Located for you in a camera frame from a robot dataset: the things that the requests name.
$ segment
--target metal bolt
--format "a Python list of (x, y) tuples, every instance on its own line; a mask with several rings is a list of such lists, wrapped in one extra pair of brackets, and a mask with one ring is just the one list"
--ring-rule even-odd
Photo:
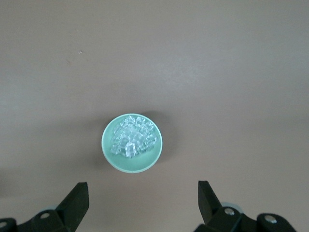
[(6, 221), (3, 221), (3, 222), (0, 222), (0, 228), (3, 228), (7, 225), (7, 222)]
[(272, 224), (277, 223), (277, 220), (272, 215), (265, 215), (265, 220)]
[(224, 212), (227, 214), (227, 215), (231, 215), (233, 216), (235, 214), (234, 210), (232, 210), (231, 208), (226, 208), (224, 210)]
[(40, 216), (40, 219), (44, 219), (44, 218), (48, 218), (49, 217), (49, 213), (43, 213), (41, 216)]

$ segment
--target bowl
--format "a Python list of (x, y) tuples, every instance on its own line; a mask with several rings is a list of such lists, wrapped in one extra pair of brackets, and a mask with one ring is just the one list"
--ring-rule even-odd
[[(111, 147), (113, 145), (112, 137), (114, 136), (113, 129), (128, 116), (132, 116), (134, 118), (142, 117), (145, 119), (145, 122), (153, 123), (155, 133), (158, 137), (153, 149), (132, 158), (127, 158), (122, 155), (115, 155), (111, 152)], [(162, 147), (162, 135), (158, 126), (149, 118), (139, 114), (125, 114), (116, 117), (107, 125), (102, 136), (102, 150), (106, 160), (111, 166), (125, 173), (140, 173), (151, 168), (159, 159), (162, 152)]]

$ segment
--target beige surface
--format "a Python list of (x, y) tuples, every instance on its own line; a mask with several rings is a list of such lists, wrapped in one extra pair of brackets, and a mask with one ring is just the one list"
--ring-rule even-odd
[[(24, 222), (87, 181), (79, 232), (190, 232), (197, 181), (307, 231), (309, 2), (0, 1), (0, 218)], [(100, 139), (123, 113), (158, 124), (140, 174)]]

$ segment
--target transparent crystal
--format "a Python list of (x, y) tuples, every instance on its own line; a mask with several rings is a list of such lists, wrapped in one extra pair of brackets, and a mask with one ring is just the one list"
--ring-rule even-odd
[(135, 121), (135, 125), (137, 126), (137, 127), (142, 127), (143, 125), (144, 125), (144, 123), (145, 123), (145, 119), (144, 118), (142, 118), (142, 117), (137, 117), (137, 119), (136, 119), (136, 121)]
[(126, 157), (134, 157), (136, 155), (135, 143), (126, 144)]
[(121, 151), (121, 148), (118, 145), (113, 145), (111, 148), (111, 152), (115, 155), (118, 155)]
[(158, 137), (155, 126), (142, 117), (126, 117), (114, 127), (111, 152), (134, 157), (153, 149)]

